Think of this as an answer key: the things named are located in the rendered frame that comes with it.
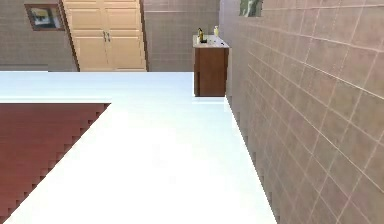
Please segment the brown wooden cabinet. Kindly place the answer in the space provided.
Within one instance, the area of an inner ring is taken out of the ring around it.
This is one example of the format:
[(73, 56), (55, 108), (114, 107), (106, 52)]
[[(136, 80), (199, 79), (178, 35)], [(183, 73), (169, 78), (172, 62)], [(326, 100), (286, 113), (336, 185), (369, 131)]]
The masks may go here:
[(193, 36), (194, 94), (196, 97), (224, 97), (226, 94), (230, 46), (215, 35), (206, 35), (205, 43)]

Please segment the cream double room door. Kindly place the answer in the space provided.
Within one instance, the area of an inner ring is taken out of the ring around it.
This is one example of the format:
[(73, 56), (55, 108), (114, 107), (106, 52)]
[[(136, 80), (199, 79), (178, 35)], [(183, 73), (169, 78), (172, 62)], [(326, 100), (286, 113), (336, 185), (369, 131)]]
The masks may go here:
[(62, 2), (81, 72), (147, 71), (141, 0)]

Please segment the green frameless wall picture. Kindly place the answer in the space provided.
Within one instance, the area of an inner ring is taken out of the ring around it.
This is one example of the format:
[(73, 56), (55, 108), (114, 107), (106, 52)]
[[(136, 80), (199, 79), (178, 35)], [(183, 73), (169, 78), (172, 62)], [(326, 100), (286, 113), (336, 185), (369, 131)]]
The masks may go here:
[(263, 0), (240, 0), (239, 15), (243, 17), (260, 17)]

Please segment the brown framed wall picture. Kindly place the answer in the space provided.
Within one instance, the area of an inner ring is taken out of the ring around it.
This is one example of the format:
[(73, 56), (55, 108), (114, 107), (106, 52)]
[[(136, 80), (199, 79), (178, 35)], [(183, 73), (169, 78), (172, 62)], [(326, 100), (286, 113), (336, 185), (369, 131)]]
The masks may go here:
[(33, 31), (64, 31), (58, 3), (25, 4)]

